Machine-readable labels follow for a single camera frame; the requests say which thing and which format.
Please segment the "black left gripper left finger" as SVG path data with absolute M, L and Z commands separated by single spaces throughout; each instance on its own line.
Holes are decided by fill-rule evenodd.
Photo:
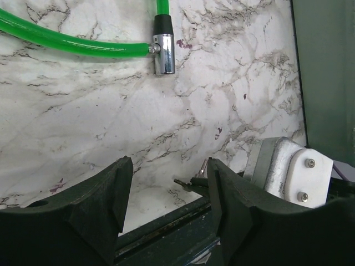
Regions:
M 112 265 L 132 178 L 123 157 L 62 192 L 1 210 L 1 264 Z

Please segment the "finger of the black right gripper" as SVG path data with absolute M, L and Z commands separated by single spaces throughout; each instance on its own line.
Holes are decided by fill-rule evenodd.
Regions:
M 202 195 L 208 196 L 209 195 L 209 184 L 207 178 L 199 178 L 193 177 L 190 180 L 191 185 L 193 186 L 193 191 Z

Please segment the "silver key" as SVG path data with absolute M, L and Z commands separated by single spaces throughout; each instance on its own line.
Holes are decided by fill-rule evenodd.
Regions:
M 200 195 L 207 196 L 207 194 L 208 194 L 208 180 L 205 177 L 205 173 L 207 170 L 207 163 L 208 163 L 208 159 L 205 159 L 204 162 L 202 163 L 201 169 L 194 177 L 192 177 L 190 179 L 189 183 L 186 183 L 186 182 L 184 182 L 182 180 L 178 180 L 178 179 L 174 179 L 174 182 L 189 192 L 195 192 Z

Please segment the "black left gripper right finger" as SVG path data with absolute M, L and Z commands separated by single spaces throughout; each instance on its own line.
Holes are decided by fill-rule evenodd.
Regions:
M 280 199 L 218 159 L 207 163 L 216 235 L 226 265 L 353 265 L 354 199 L 311 209 Z

